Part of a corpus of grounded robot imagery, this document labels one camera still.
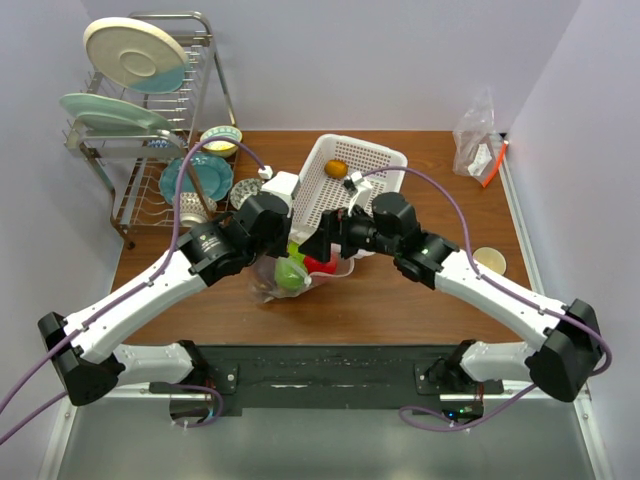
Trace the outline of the green leafy toy fruit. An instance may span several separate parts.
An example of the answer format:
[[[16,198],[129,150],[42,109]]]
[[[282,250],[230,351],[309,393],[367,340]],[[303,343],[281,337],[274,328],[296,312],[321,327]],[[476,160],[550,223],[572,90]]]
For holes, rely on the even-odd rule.
[[[299,251],[299,245],[296,242],[290,241],[287,245],[288,255],[292,258],[300,258],[304,260],[305,255]]]

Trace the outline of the white perforated plastic basket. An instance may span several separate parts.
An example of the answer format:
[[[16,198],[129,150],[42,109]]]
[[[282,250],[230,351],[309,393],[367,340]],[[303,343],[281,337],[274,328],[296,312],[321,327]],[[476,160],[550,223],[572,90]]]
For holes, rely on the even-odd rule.
[[[349,175],[358,172],[369,182],[371,194],[362,207],[353,205],[354,194],[343,177],[325,172],[333,160],[346,164]],[[290,240],[314,259],[338,255],[344,244],[347,258],[371,255],[365,236],[376,230],[372,204],[376,197],[401,189],[407,166],[406,156],[388,147],[345,135],[320,136],[299,173]],[[345,242],[342,232],[349,235]]]

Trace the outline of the red apple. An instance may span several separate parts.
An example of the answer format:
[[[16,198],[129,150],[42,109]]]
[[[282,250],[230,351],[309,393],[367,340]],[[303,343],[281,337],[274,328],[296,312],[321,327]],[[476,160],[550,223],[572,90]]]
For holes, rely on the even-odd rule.
[[[337,271],[338,262],[335,257],[331,257],[327,262],[321,262],[311,256],[305,256],[303,265],[309,275],[334,275]]]

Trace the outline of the clear polka dot zip bag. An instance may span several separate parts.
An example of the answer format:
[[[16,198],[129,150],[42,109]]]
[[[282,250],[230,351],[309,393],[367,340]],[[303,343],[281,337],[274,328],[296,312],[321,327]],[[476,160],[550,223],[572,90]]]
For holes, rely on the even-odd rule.
[[[263,256],[249,269],[249,292],[259,303],[298,297],[316,287],[349,276],[355,267],[352,258],[342,259],[334,251],[326,263],[299,252],[290,240],[287,257]]]

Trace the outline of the green custard apple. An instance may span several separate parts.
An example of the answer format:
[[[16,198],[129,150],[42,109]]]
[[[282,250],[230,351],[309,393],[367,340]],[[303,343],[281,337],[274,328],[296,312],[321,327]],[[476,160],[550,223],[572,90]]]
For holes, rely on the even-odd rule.
[[[276,260],[274,279],[276,285],[286,291],[296,292],[306,286],[307,270],[302,263],[288,258]]]

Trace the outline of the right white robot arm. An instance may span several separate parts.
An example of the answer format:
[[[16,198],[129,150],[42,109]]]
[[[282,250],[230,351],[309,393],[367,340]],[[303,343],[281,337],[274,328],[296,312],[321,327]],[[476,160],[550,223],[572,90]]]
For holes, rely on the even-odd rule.
[[[344,259],[360,251],[388,255],[405,278],[472,305],[518,335],[511,343],[465,340],[436,361],[427,377],[453,391],[466,393],[485,381],[527,381],[571,402],[603,357],[589,304],[565,305],[474,263],[455,243],[423,229],[399,193],[377,196],[370,212],[359,206],[325,211],[299,251],[326,262],[334,248]]]

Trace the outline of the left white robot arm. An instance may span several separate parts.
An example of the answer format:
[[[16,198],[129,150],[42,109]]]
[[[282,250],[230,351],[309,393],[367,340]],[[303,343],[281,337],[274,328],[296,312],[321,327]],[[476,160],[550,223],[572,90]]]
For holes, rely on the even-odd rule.
[[[71,403],[88,405],[135,383],[176,384],[185,392],[206,386],[211,368],[193,342],[143,347],[125,341],[172,305],[259,257],[285,255],[292,204],[280,194],[253,195],[238,211],[176,238],[155,263],[94,305],[41,318],[40,333]]]

